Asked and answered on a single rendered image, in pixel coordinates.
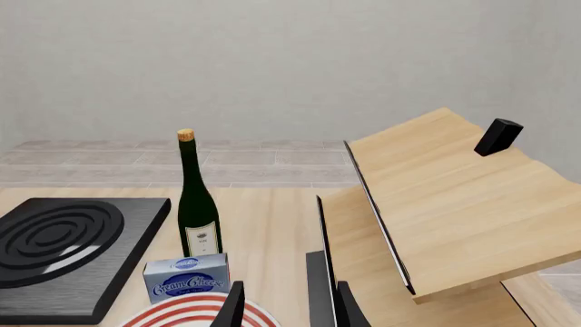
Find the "blue cream cheese box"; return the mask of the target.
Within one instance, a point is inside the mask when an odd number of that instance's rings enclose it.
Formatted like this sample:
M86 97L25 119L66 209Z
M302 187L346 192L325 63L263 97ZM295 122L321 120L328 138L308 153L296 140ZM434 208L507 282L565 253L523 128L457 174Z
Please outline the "blue cream cheese box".
M151 304L189 293L228 293L231 289L226 253L148 262L143 279Z

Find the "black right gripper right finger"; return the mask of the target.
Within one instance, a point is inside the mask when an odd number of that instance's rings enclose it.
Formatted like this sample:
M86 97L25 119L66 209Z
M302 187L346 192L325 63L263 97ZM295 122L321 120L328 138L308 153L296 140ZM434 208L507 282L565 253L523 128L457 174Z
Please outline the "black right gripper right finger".
M338 293L342 315L340 321L341 327L371 327L369 321L356 302L347 282L338 282Z

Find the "white plate with red rings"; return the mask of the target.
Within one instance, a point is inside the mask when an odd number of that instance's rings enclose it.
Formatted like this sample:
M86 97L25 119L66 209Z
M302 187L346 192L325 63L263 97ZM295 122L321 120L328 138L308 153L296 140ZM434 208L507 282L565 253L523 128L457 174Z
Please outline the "white plate with red rings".
M201 292L152 304L119 327L210 327L227 299L226 293ZM241 327L281 327L258 304L245 301Z

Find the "wooden cabinet drawer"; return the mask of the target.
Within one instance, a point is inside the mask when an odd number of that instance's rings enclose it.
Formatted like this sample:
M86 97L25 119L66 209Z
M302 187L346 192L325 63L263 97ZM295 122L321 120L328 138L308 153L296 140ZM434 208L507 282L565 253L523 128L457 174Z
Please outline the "wooden cabinet drawer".
M418 304L581 259L581 184L447 108L350 144Z

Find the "dark green wine bottle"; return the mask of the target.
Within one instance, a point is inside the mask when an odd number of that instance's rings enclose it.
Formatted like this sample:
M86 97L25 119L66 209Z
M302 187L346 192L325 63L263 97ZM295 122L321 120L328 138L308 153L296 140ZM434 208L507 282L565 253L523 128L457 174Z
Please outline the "dark green wine bottle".
M177 219L183 255L222 253L219 212L202 179L194 131L179 130L177 138L183 175Z

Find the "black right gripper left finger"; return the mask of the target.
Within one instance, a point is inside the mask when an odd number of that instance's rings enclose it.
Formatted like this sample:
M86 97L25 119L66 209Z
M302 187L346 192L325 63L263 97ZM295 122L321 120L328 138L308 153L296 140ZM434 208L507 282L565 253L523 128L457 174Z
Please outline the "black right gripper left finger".
M244 283L236 281L212 322L212 327L241 327L245 310Z

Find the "pale wooden cabinet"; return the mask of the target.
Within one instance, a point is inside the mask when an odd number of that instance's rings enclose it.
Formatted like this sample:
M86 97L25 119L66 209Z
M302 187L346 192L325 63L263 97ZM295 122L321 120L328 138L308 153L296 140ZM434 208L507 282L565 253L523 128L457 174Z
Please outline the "pale wooden cabinet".
M360 185L321 198L335 274L371 327L542 327L505 282L418 304L379 209Z

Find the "black stove plate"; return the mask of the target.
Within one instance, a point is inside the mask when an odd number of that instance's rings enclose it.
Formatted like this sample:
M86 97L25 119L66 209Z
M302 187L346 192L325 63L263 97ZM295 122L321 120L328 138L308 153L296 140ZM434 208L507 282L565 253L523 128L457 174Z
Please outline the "black stove plate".
M30 198L0 217L0 326L96 325L168 217L167 198Z

